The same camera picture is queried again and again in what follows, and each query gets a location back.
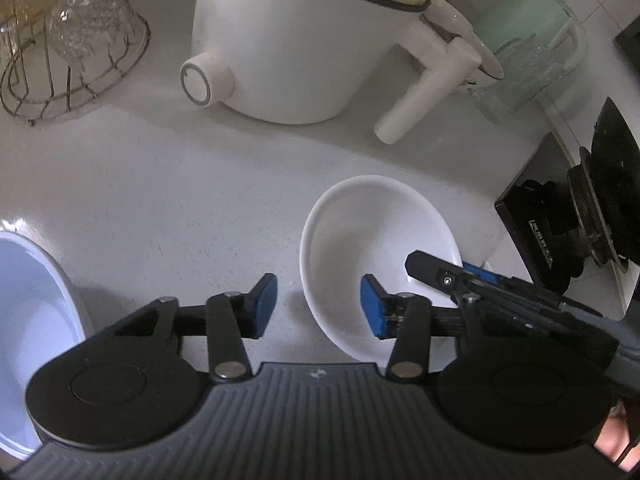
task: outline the white pot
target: white pot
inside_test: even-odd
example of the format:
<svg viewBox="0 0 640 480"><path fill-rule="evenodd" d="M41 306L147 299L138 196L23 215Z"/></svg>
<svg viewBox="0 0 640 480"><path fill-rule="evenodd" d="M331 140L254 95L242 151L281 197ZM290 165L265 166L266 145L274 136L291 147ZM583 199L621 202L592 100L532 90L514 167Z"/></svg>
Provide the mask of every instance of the white pot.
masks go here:
<svg viewBox="0 0 640 480"><path fill-rule="evenodd" d="M420 56L439 38L419 21L425 6L395 0L197 0L193 57L182 66L182 84L199 105L222 101L275 123L326 120L345 108L391 46L406 46L408 38L410 52ZM458 40L446 46L449 62L385 117L383 140L399 139L480 65L475 51Z"/></svg>

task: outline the metal wire basket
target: metal wire basket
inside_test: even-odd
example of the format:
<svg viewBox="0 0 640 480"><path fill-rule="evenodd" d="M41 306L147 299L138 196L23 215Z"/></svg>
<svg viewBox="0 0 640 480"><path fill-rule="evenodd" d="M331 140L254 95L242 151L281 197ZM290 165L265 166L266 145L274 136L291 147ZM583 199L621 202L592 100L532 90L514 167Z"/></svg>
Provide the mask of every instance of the metal wire basket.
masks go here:
<svg viewBox="0 0 640 480"><path fill-rule="evenodd" d="M132 16L129 30L91 56L83 70L72 68L52 50L44 13L28 27L15 26L15 13L0 23L0 48L8 58L0 77L4 110L33 126L37 120L76 110L113 88L149 45L148 23L139 14Z"/></svg>

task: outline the plastic bowl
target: plastic bowl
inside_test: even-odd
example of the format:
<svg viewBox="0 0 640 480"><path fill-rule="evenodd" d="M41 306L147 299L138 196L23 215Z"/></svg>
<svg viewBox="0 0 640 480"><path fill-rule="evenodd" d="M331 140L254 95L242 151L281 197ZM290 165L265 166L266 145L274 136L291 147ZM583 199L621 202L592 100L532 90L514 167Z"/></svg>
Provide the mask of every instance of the plastic bowl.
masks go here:
<svg viewBox="0 0 640 480"><path fill-rule="evenodd" d="M462 265L440 213L397 180L350 178L326 191L311 210L300 243L306 302L324 333L351 357L386 367L395 343L371 332L360 307L364 274L375 275L391 294L413 292L455 308L447 296L408 277L404 261L415 250Z"/></svg>
<svg viewBox="0 0 640 480"><path fill-rule="evenodd" d="M29 380L93 330L55 260L11 232L0 232L0 316L0 449L24 460L40 447L24 403Z"/></svg>

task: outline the silver bolt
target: silver bolt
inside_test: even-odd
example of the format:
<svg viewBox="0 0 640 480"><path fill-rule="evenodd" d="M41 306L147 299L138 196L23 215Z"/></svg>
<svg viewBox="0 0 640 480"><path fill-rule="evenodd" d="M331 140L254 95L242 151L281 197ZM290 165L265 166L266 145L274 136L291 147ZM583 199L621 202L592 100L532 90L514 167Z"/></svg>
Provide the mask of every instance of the silver bolt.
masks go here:
<svg viewBox="0 0 640 480"><path fill-rule="evenodd" d="M237 379L246 373L246 366L238 361L224 361L216 366L213 371L223 379Z"/></svg>
<svg viewBox="0 0 640 480"><path fill-rule="evenodd" d="M480 296L474 292L468 292L462 296L462 301L469 304L474 304L480 299Z"/></svg>
<svg viewBox="0 0 640 480"><path fill-rule="evenodd" d="M402 361L391 367L391 373L401 379L415 379L421 375L423 368L418 363Z"/></svg>

